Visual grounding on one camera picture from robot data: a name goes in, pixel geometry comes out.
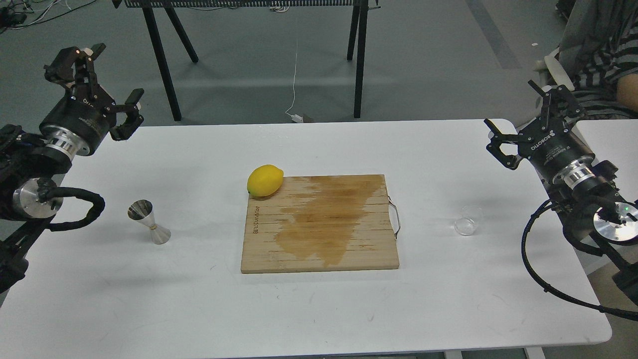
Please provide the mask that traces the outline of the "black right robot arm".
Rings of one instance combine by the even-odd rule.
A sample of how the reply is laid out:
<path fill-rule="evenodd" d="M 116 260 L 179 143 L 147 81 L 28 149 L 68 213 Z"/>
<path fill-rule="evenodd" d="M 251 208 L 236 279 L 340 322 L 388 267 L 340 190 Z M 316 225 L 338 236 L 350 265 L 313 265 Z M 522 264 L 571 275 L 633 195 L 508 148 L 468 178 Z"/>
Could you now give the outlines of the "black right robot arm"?
<path fill-rule="evenodd" d="M 617 246 L 637 243 L 637 203 L 625 200 L 615 184 L 617 167 L 609 161 L 595 162 L 595 153 L 573 131 L 568 120 L 578 120 L 584 108 L 565 85 L 541 88 L 529 81 L 542 100 L 541 112 L 515 134 L 503 134 L 492 120 L 485 124 L 492 132 L 486 150 L 508 170 L 527 160 L 538 173 L 548 195 L 525 225 L 520 252 L 528 274 L 544 292 L 561 300 L 594 309 L 603 314 L 636 321 L 635 311 L 584 302 L 554 288 L 531 266 L 526 244 L 533 224 L 554 211 L 565 239 L 576 250 L 606 256 L 618 269 L 612 280 L 632 302 L 637 302 L 637 264 L 629 263 Z"/>

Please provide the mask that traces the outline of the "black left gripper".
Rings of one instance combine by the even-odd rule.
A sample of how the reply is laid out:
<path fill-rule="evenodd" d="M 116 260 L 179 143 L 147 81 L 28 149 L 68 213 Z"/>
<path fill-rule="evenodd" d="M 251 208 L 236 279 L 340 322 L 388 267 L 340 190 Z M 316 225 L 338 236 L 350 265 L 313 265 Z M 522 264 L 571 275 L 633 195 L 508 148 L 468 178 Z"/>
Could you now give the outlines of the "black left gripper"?
<path fill-rule="evenodd" d="M 108 133 L 114 141 L 128 140 L 144 122 L 140 114 L 144 89 L 134 89 L 123 104 L 107 105 L 107 93 L 94 72 L 94 60 L 105 48 L 104 43 L 84 49 L 64 48 L 50 65 L 44 66 L 45 79 L 62 86 L 65 96 L 40 123 L 39 131 L 44 135 L 54 129 L 73 132 L 86 143 L 81 156 L 93 155 Z M 95 107 L 106 105 L 105 110 Z M 126 119 L 115 126 L 118 113 L 126 114 Z"/>

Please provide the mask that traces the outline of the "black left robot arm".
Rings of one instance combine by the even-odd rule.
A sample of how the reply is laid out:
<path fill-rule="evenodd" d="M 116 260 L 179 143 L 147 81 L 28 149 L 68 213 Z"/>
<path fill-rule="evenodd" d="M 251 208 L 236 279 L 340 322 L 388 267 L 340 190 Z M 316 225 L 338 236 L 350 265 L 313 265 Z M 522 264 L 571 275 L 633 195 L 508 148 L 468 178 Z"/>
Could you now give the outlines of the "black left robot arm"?
<path fill-rule="evenodd" d="M 55 175 L 66 174 L 74 157 L 93 155 L 106 136 L 128 140 L 143 123 L 142 88 L 118 105 L 100 86 L 94 61 L 105 47 L 63 48 L 45 66 L 45 79 L 65 93 L 40 123 L 38 134 L 12 124 L 1 128 L 1 218 L 22 223 L 1 241 L 2 292 L 25 277 L 26 254 L 45 230 L 86 227 L 105 208 L 99 194 L 58 186 Z"/>

